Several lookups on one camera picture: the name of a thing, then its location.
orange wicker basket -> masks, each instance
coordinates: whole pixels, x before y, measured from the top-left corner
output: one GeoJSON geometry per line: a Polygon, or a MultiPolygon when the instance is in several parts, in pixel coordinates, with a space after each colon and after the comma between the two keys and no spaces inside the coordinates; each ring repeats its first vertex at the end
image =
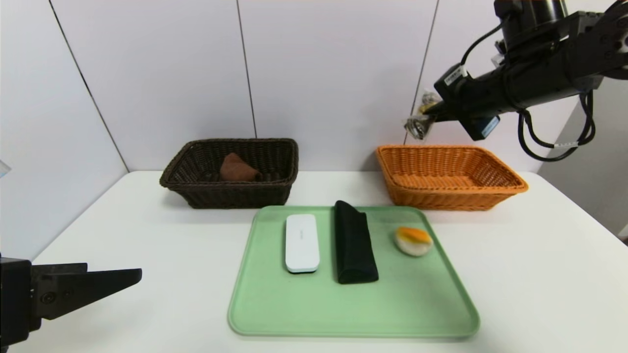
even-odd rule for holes
{"type": "Polygon", "coordinates": [[[377,159],[395,205],[489,210],[528,189],[495,155],[474,146],[380,146],[377,159]]]}

dark brown wicker basket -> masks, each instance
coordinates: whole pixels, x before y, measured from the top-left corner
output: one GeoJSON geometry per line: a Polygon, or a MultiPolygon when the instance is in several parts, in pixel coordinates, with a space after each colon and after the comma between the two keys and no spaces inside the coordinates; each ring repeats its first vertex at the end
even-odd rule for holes
{"type": "Polygon", "coordinates": [[[195,209],[258,209],[283,205],[298,172],[293,139],[206,139],[187,143],[161,175],[163,187],[195,209]],[[237,153],[262,174],[260,182],[220,181],[220,167],[237,153]]]}

white label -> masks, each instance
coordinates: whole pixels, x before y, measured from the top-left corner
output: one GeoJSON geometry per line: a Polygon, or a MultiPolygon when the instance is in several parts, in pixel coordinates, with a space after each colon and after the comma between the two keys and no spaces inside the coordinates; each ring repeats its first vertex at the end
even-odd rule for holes
{"type": "Polygon", "coordinates": [[[456,80],[460,78],[460,76],[466,76],[466,75],[467,75],[467,71],[465,70],[465,67],[459,66],[452,73],[450,73],[449,76],[445,77],[445,84],[449,86],[452,83],[456,82],[456,80]]]}
{"type": "Polygon", "coordinates": [[[555,143],[554,148],[572,148],[578,147],[577,142],[569,142],[569,143],[555,143]]]}

green tray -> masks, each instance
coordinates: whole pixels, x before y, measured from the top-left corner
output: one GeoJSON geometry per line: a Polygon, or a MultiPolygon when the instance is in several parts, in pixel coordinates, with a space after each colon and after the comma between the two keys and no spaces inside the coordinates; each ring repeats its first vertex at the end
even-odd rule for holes
{"type": "Polygon", "coordinates": [[[357,207],[367,214],[379,281],[340,285],[335,273],[333,207],[270,206],[251,227],[229,325],[242,335],[326,337],[468,337],[480,318],[421,211],[357,207]],[[286,218],[317,219],[320,265],[291,274],[284,264],[286,218]],[[398,227],[428,231],[434,248],[421,258],[393,243],[398,227]]]}

wicker basket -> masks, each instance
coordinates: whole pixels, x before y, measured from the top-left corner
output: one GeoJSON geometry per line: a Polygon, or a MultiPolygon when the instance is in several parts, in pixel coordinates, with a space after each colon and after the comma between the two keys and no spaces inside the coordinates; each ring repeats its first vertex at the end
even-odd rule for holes
{"type": "Polygon", "coordinates": [[[283,205],[298,172],[292,139],[206,139],[186,144],[161,175],[160,184],[195,209],[258,209],[283,205]],[[220,181],[220,167],[237,153],[260,171],[260,182],[220,181]]]}
{"type": "Polygon", "coordinates": [[[528,184],[491,152],[473,146],[380,146],[377,159],[395,205],[488,210],[528,184]]]}

